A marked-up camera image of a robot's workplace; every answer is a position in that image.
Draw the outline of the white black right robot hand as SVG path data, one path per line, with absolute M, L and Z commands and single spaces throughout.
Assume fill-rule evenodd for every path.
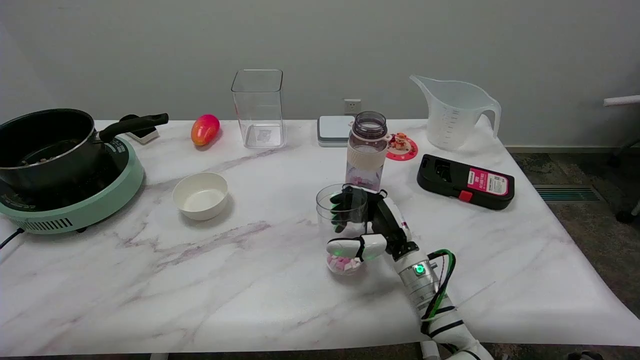
M 370 261 L 384 253 L 397 262 L 419 251 L 398 206 L 387 192 L 354 184 L 343 184 L 329 199 L 334 232 L 341 234 L 350 224 L 362 225 L 364 233 L 355 237 L 336 237 L 327 242 L 326 251 L 342 258 Z

